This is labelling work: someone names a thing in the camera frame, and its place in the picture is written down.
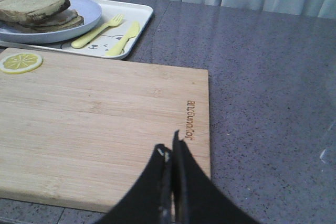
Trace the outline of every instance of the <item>plate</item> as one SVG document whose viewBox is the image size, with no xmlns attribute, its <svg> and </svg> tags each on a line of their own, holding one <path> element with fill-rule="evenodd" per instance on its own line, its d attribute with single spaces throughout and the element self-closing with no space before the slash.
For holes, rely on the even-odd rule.
<svg viewBox="0 0 336 224">
<path fill-rule="evenodd" d="M 75 38 L 91 30 L 100 20 L 102 9 L 92 0 L 70 0 L 69 9 L 75 9 L 84 17 L 84 24 L 71 29 L 50 33 L 24 34 L 0 22 L 0 39 L 7 42 L 24 44 L 55 43 Z"/>
</svg>

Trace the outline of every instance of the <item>plastic fork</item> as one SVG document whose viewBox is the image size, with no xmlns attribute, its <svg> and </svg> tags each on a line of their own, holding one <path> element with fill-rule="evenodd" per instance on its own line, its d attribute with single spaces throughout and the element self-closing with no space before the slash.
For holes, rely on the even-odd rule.
<svg viewBox="0 0 336 224">
<path fill-rule="evenodd" d="M 98 34 L 100 34 L 106 28 L 119 26 L 120 23 L 122 22 L 123 18 L 124 18 L 123 14 L 115 15 L 111 20 L 102 24 L 100 27 L 97 27 L 96 29 L 94 29 L 94 30 L 88 32 L 87 34 L 84 34 L 83 36 L 79 37 L 78 39 L 74 40 L 71 43 L 71 46 L 73 48 L 81 48 L 81 47 L 85 46 L 87 43 L 92 41 Z"/>
</svg>

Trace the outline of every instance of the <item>white tray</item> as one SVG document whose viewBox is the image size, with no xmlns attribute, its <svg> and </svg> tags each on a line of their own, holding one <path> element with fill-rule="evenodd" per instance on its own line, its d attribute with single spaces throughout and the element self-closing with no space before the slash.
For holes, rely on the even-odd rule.
<svg viewBox="0 0 336 224">
<path fill-rule="evenodd" d="M 133 48 L 137 39 L 141 36 L 142 31 L 144 30 L 145 26 L 150 20 L 153 14 L 153 8 L 146 5 L 131 4 L 109 0 L 93 0 L 93 1 L 97 2 L 102 8 L 102 16 L 97 26 L 110 20 L 114 15 L 119 13 L 124 14 L 125 17 L 123 23 L 120 26 L 106 29 L 83 48 L 75 49 L 71 47 L 70 44 L 73 40 L 75 40 L 75 38 L 53 44 L 41 44 L 41 45 L 20 44 L 0 40 L 0 46 L 23 48 L 23 49 L 35 49 L 35 50 L 61 51 L 72 54 L 75 53 L 79 55 L 109 58 L 116 60 L 121 60 L 125 58 Z M 128 41 L 122 54 L 118 56 L 105 56 L 105 52 L 109 50 L 111 47 L 113 47 L 113 45 L 117 43 L 120 38 L 122 38 L 122 36 L 126 33 L 126 31 L 128 30 L 133 21 L 138 21 L 140 24 L 139 34 L 135 38 L 132 38 Z"/>
</svg>

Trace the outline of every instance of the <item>yellow fork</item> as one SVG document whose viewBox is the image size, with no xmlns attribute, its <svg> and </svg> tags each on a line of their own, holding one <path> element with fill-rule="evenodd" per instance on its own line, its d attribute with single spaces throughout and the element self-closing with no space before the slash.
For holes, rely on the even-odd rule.
<svg viewBox="0 0 336 224">
<path fill-rule="evenodd" d="M 87 43 L 92 41 L 98 34 L 100 34 L 106 28 L 119 26 L 119 24 L 122 22 L 123 18 L 124 18 L 123 14 L 115 15 L 111 20 L 102 24 L 100 27 L 97 27 L 96 29 L 94 29 L 94 30 L 88 32 L 87 34 L 84 34 L 83 36 L 79 37 L 78 39 L 74 40 L 71 43 L 71 46 L 73 48 L 81 48 L 81 47 L 85 46 Z"/>
</svg>

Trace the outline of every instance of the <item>lemon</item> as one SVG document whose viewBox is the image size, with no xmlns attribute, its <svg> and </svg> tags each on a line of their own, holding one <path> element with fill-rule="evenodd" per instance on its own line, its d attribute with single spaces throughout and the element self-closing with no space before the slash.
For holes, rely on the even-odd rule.
<svg viewBox="0 0 336 224">
<path fill-rule="evenodd" d="M 42 57 L 31 52 L 9 55 L 0 61 L 0 70 L 4 73 L 25 73 L 38 68 Z"/>
</svg>

